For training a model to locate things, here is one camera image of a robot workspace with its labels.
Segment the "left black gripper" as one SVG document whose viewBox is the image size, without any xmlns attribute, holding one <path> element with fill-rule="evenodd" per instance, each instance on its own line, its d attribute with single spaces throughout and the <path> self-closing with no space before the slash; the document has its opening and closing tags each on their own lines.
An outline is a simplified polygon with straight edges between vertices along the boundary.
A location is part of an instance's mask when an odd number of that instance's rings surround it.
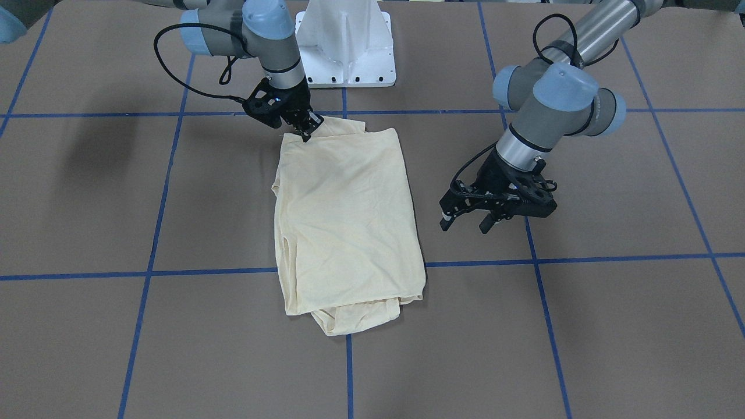
<svg viewBox="0 0 745 419">
<path fill-rule="evenodd" d="M 486 212 L 479 224 L 484 235 L 515 215 L 547 218 L 556 210 L 557 203 L 552 194 L 556 183 L 542 175 L 545 166 L 545 160 L 538 157 L 532 170 L 520 171 L 506 164 L 493 150 L 477 172 L 474 188 L 451 185 L 442 196 L 440 228 L 446 232 L 456 218 L 476 210 Z"/>
</svg>

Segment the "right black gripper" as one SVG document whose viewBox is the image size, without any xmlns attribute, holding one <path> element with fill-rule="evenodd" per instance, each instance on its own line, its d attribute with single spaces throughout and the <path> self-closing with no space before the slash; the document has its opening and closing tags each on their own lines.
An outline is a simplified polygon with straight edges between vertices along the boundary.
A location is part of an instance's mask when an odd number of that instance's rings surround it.
<svg viewBox="0 0 745 419">
<path fill-rule="evenodd" d="M 324 117 L 312 109 L 310 88 L 306 81 L 291 88 L 277 88 L 272 97 L 278 100 L 282 119 L 295 128 L 304 143 L 310 140 L 314 131 L 324 122 Z"/>
</svg>

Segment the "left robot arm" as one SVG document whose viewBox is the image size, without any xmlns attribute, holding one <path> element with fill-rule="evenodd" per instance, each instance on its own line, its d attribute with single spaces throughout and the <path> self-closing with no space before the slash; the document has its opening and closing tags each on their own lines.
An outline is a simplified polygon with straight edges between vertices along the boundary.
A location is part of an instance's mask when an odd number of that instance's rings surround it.
<svg viewBox="0 0 745 419">
<path fill-rule="evenodd" d="M 545 46 L 533 41 L 535 56 L 524 66 L 507 66 L 495 76 L 492 95 L 516 116 L 501 138 L 480 152 L 485 160 L 471 184 L 458 175 L 440 199 L 440 228 L 455 219 L 485 211 L 482 233 L 515 216 L 546 218 L 557 208 L 557 185 L 543 177 L 548 154 L 565 136 L 599 136 L 623 124 L 626 103 L 602 88 L 586 68 L 606 58 L 618 40 L 662 1 L 601 1 L 579 22 L 561 13 L 569 29 Z"/>
</svg>

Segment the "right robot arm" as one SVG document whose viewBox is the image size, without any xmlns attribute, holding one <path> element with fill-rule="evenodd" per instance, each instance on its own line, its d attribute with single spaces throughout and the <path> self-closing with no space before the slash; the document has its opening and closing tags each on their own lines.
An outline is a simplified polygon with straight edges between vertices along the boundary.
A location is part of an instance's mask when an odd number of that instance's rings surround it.
<svg viewBox="0 0 745 419">
<path fill-rule="evenodd" d="M 215 95 L 234 101 L 245 114 L 277 129 L 290 125 L 303 141 L 322 125 L 324 118 L 311 106 L 308 77 L 296 40 L 295 21 L 284 1 L 208 1 L 203 7 L 183 6 L 178 24 L 157 32 L 152 47 L 160 66 L 170 73 L 159 42 L 178 31 L 194 55 L 225 56 L 228 63 L 221 83 L 228 83 L 239 59 L 258 59 L 264 77 L 247 98 Z"/>
</svg>

